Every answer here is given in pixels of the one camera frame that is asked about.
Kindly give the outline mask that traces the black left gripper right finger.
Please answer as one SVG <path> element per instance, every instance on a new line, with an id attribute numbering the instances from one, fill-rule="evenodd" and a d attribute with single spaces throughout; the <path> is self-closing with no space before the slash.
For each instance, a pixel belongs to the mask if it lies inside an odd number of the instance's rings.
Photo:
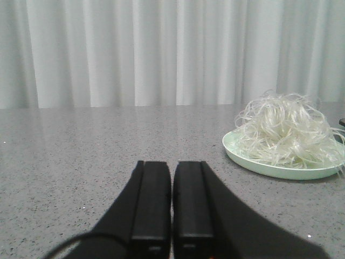
<path id="1" fill-rule="evenodd" d="M 175 258 L 329 258 L 252 210 L 205 161 L 177 165 L 173 210 Z"/>

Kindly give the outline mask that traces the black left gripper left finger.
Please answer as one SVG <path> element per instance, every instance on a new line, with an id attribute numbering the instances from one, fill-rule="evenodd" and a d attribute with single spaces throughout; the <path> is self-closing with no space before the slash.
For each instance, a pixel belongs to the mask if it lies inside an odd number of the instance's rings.
<path id="1" fill-rule="evenodd" d="M 171 179 L 166 162 L 138 161 L 130 180 L 91 233 L 78 258 L 168 258 Z"/>

